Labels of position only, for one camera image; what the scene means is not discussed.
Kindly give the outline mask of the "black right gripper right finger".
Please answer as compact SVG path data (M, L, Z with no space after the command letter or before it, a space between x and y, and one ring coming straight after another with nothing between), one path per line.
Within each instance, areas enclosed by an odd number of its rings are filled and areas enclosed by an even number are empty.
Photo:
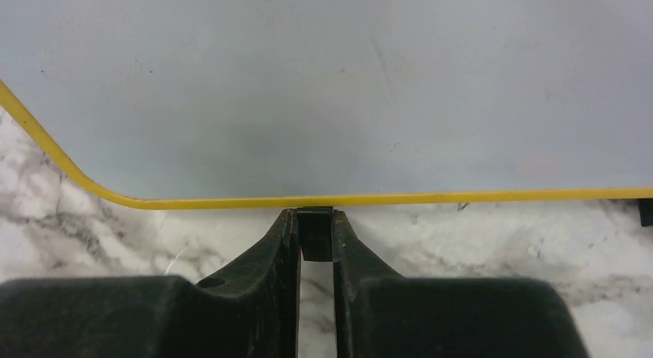
M586 357L564 300L520 277L408 278L332 217L340 357Z

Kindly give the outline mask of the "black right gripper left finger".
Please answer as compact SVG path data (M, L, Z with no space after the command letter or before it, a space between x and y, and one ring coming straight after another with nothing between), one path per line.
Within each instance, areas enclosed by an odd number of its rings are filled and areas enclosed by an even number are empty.
M295 357L299 236L283 210L231 263L181 276L17 279L1 286L3 357Z

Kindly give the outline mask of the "yellow framed whiteboard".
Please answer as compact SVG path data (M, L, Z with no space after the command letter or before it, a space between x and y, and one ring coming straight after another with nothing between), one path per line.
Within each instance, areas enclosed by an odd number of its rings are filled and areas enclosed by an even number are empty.
M652 195L652 0L1 0L1 104L139 209Z

